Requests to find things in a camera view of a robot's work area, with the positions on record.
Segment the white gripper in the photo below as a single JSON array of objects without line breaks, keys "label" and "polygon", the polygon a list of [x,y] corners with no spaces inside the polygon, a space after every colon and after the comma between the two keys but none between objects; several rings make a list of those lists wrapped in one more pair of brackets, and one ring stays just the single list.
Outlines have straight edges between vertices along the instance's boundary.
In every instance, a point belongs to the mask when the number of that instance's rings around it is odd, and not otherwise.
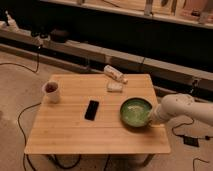
[{"label": "white gripper", "polygon": [[162,106],[158,104],[149,114],[150,123],[153,125],[164,124],[170,120],[170,117],[163,110]]}]

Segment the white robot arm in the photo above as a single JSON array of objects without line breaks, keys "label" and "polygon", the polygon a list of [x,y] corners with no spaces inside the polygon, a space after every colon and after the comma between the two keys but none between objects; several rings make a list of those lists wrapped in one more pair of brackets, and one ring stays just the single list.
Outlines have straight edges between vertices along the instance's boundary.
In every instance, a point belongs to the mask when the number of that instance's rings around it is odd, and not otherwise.
[{"label": "white robot arm", "polygon": [[189,94],[169,94],[149,114],[152,124],[164,124],[185,115],[213,126],[213,103],[196,102]]}]

